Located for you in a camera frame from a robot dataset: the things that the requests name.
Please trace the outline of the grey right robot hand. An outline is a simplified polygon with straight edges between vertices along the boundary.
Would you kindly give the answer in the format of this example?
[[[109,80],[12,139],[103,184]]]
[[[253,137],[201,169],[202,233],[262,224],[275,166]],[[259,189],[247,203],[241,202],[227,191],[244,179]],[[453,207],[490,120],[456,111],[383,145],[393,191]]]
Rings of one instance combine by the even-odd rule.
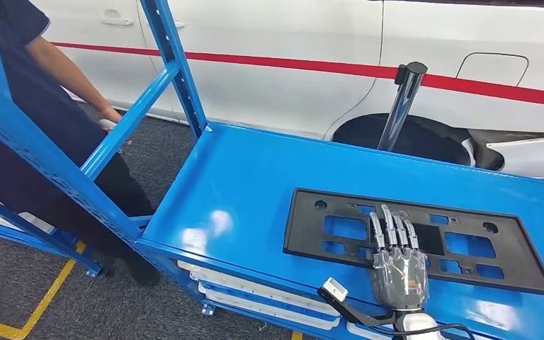
[[[414,225],[386,204],[380,211],[382,217],[369,214],[376,245],[371,272],[373,295],[392,310],[422,310],[429,298],[427,256],[419,247]]]

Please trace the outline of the person's hand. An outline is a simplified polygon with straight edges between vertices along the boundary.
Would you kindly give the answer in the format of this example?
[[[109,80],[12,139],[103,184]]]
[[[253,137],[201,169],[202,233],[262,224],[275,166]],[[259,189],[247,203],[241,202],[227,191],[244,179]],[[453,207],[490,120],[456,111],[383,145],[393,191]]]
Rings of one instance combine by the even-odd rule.
[[[115,124],[118,124],[120,119],[122,118],[122,115],[119,114],[119,112],[117,112],[117,110],[108,103],[104,106],[98,107],[97,111],[101,119],[109,120]]]

